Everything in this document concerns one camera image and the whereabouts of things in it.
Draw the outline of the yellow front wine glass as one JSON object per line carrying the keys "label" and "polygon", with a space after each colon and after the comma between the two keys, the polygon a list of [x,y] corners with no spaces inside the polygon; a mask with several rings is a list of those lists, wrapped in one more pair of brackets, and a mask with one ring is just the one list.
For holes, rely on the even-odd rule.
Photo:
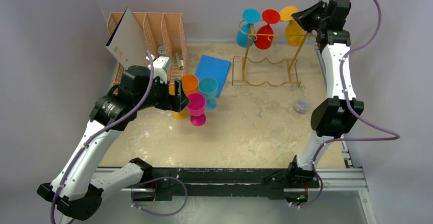
{"label": "yellow front wine glass", "polygon": [[[174,85],[169,86],[169,94],[170,95],[175,94],[175,86]],[[175,119],[183,119],[187,116],[188,112],[187,112],[187,109],[183,109],[181,112],[172,111],[171,114],[172,114],[172,117]]]}

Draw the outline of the yellow wine glass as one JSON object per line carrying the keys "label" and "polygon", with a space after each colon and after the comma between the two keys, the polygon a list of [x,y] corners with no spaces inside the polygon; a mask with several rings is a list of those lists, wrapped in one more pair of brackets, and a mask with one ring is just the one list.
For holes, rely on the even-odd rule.
{"label": "yellow wine glass", "polygon": [[[170,95],[175,94],[175,86],[174,85],[169,86],[169,94]],[[172,111],[171,114],[172,114],[172,117],[175,119],[183,119],[187,116],[188,112],[187,112],[187,109],[183,109],[181,112]]]}
{"label": "yellow wine glass", "polygon": [[280,12],[280,20],[288,22],[285,36],[289,46],[300,46],[305,36],[305,31],[293,19],[292,14],[298,12],[296,6],[286,6]]}

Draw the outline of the magenta wine glass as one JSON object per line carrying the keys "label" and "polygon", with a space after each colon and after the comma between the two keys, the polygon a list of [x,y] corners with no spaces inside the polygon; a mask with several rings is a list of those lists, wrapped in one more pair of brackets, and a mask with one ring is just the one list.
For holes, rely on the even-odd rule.
{"label": "magenta wine glass", "polygon": [[196,127],[200,127],[206,123],[206,99],[200,93],[191,93],[188,95],[190,100],[187,110],[190,114],[190,122]]}

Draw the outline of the orange wine glass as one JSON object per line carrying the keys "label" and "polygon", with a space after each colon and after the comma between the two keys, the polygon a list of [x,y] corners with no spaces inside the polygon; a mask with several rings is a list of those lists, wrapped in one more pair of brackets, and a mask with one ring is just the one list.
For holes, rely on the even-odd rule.
{"label": "orange wine glass", "polygon": [[188,96],[198,92],[199,79],[194,74],[185,74],[181,78],[182,88]]}

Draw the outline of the light blue front wine glass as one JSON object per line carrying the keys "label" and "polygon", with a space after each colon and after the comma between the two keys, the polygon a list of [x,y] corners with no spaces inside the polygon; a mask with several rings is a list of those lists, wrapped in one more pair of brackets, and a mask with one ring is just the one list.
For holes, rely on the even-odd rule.
{"label": "light blue front wine glass", "polygon": [[213,77],[205,77],[199,81],[199,92],[205,97],[206,111],[214,110],[217,106],[216,94],[218,91],[218,82]]}

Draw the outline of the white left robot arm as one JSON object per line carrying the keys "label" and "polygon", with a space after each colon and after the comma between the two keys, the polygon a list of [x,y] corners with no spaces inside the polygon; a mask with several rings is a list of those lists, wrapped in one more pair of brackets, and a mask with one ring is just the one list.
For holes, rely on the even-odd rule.
{"label": "white left robot arm", "polygon": [[38,187],[37,194],[52,204],[52,212],[59,211],[70,221],[84,221],[96,213],[104,200],[126,187],[169,185],[171,176],[154,172],[140,158],[94,177],[107,150],[140,110],[154,107],[180,112],[186,108],[189,99],[181,80],[174,80],[174,94],[169,93],[169,87],[153,68],[131,66],[123,72],[120,83],[96,101],[84,135],[66,166],[54,180]]}

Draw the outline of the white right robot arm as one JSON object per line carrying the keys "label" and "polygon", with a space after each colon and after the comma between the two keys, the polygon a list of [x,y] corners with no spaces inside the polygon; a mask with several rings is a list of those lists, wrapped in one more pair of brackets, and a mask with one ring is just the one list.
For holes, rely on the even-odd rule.
{"label": "white right robot arm", "polygon": [[326,71],[326,99],[313,110],[312,135],[302,152],[289,164],[286,174],[288,183],[294,187],[316,177],[312,167],[326,151],[326,142],[339,139],[352,129],[357,118],[350,109],[357,113],[364,110],[364,103],[357,100],[351,87],[349,65],[340,66],[351,45],[350,34],[343,29],[350,9],[350,0],[329,0],[292,14],[303,30],[316,31],[319,57]]}

